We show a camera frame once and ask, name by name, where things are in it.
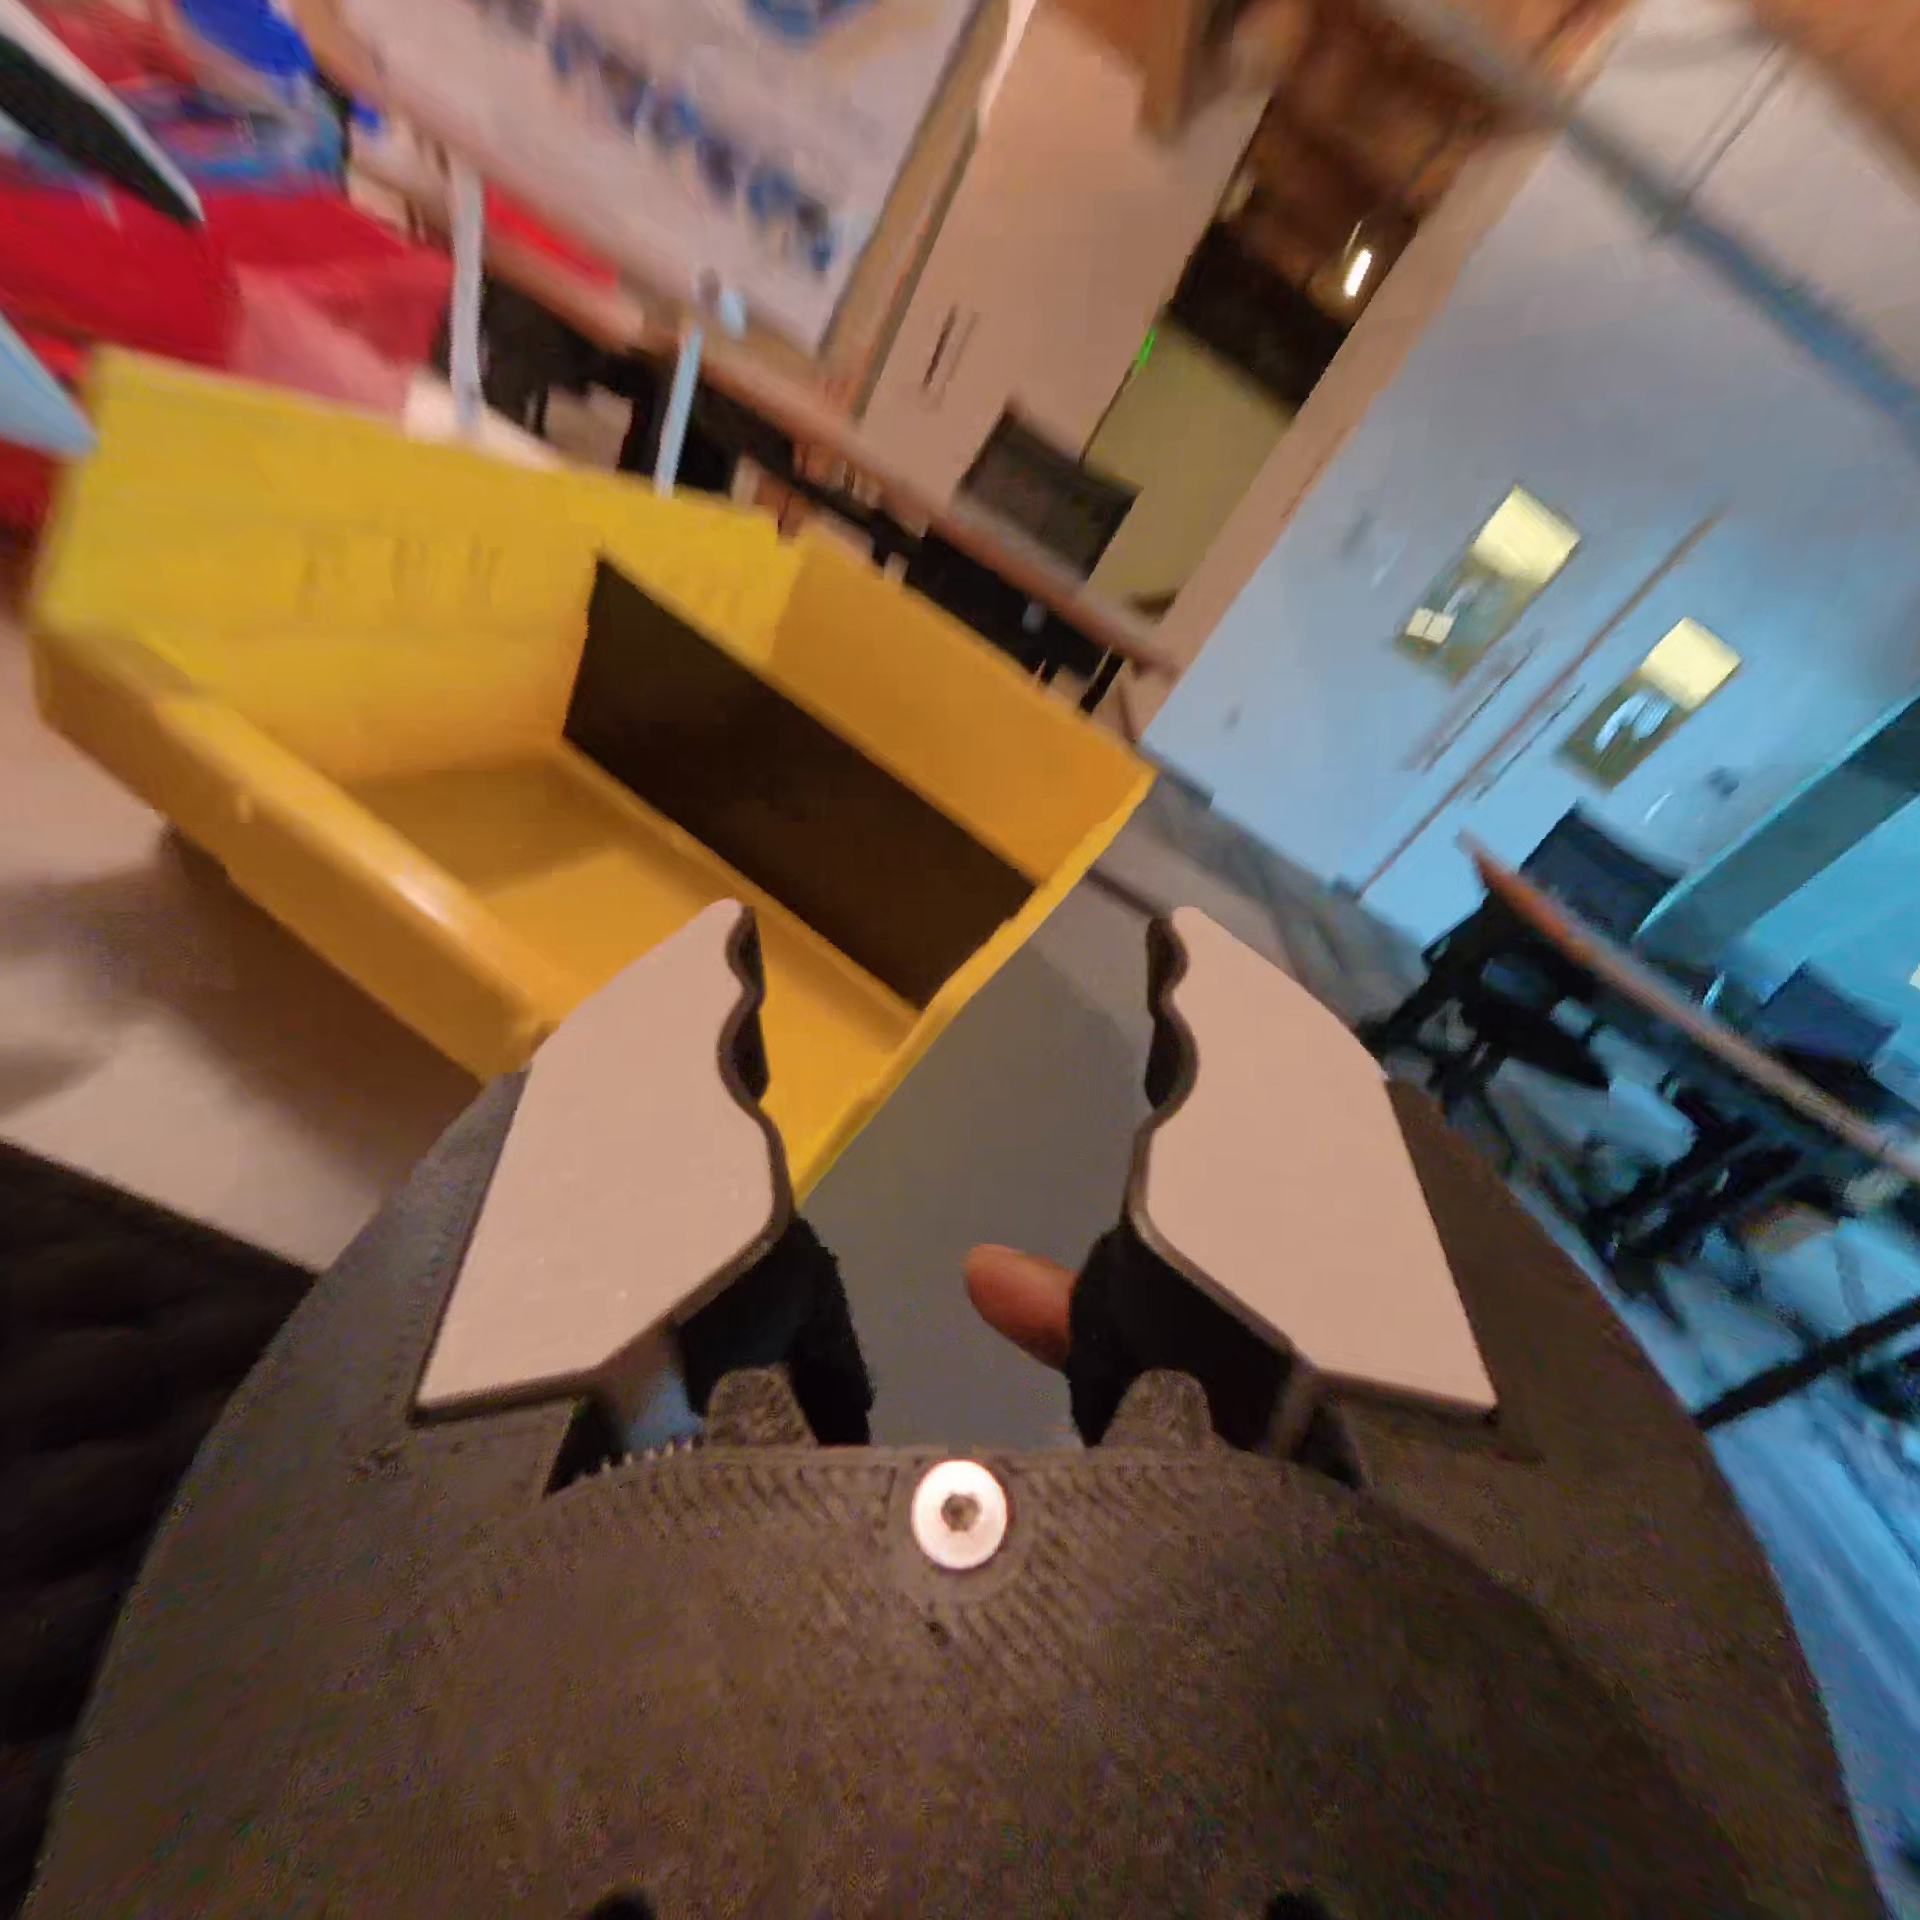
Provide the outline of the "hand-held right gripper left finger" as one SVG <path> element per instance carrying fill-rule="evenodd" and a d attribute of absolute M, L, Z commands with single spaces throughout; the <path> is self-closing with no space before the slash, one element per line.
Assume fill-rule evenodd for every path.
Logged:
<path fill-rule="evenodd" d="M 552 1400 L 694 1418 L 682 1327 L 793 1216 L 760 1109 L 760 951 L 719 901 L 578 1003 L 519 1079 L 416 1390 L 463 1419 Z"/>

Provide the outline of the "dark printed shirt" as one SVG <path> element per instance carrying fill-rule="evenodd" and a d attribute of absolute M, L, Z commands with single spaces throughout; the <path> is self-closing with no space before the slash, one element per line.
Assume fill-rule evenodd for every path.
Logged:
<path fill-rule="evenodd" d="M 155 1526 L 314 1272 L 2 1144 L 2 1915 Z"/>

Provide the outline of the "long wooden office desk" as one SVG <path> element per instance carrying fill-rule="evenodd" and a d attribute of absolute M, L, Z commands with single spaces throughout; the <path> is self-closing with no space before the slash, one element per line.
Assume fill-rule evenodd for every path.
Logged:
<path fill-rule="evenodd" d="M 1648 1016 L 1687 1037 L 1693 1052 L 1713 1059 L 1719 1067 L 1737 1074 L 1750 1087 L 1760 1087 L 1798 1120 L 1832 1136 L 1867 1163 L 1885 1167 L 1902 1184 L 1917 1184 L 1912 1131 L 1898 1131 L 1859 1116 L 1761 1047 L 1738 1037 L 1733 1027 L 1690 998 L 1685 998 L 1593 923 L 1557 902 L 1522 874 L 1501 863 L 1471 834 L 1462 831 L 1455 846 L 1474 866 L 1488 899 L 1499 901 L 1503 910 L 1515 915 L 1528 938 L 1557 949 L 1569 964 L 1593 973 L 1606 991 L 1631 1000 Z"/>

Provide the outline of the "red plastic bin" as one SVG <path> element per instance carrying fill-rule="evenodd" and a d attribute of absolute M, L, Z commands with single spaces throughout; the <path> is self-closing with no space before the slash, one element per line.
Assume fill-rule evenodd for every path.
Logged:
<path fill-rule="evenodd" d="M 5 317 L 66 388 L 128 348 L 398 419 L 447 317 L 447 253 L 318 175 L 200 202 L 183 227 L 6 160 Z"/>

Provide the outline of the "printed instruction poster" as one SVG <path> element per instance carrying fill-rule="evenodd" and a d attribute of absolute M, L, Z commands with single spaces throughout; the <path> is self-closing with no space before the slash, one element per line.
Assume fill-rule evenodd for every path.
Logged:
<path fill-rule="evenodd" d="M 951 167 L 1002 4 L 339 4 L 376 96 L 539 227 L 799 357 L 862 323 Z"/>

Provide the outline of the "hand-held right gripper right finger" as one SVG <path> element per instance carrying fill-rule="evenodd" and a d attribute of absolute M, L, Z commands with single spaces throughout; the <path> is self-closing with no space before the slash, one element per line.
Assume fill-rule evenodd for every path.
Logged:
<path fill-rule="evenodd" d="M 1146 925 L 1144 1000 L 1123 1189 L 1143 1247 L 1311 1376 L 1490 1418 L 1497 1387 L 1375 1059 L 1192 906 Z"/>

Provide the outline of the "person's right hand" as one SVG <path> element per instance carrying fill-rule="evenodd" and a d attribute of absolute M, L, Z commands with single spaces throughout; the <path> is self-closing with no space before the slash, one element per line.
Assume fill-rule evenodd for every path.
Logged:
<path fill-rule="evenodd" d="M 1077 1276 L 1046 1256 L 981 1243 L 965 1260 L 973 1311 L 1026 1357 L 1063 1371 L 1071 1347 Z"/>

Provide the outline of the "yellow plastic bin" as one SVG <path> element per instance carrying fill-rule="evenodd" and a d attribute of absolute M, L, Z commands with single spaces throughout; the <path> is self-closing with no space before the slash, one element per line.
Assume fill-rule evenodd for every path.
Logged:
<path fill-rule="evenodd" d="M 1152 786 L 840 542 L 101 351 L 46 722 L 486 1080 L 718 901 L 809 1194 Z"/>

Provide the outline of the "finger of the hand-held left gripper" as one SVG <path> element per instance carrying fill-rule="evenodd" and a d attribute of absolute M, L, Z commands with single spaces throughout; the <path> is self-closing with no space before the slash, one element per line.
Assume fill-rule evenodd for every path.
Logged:
<path fill-rule="evenodd" d="M 79 406 L 9 319 L 2 319 L 2 444 L 50 459 L 83 459 L 96 447 Z"/>

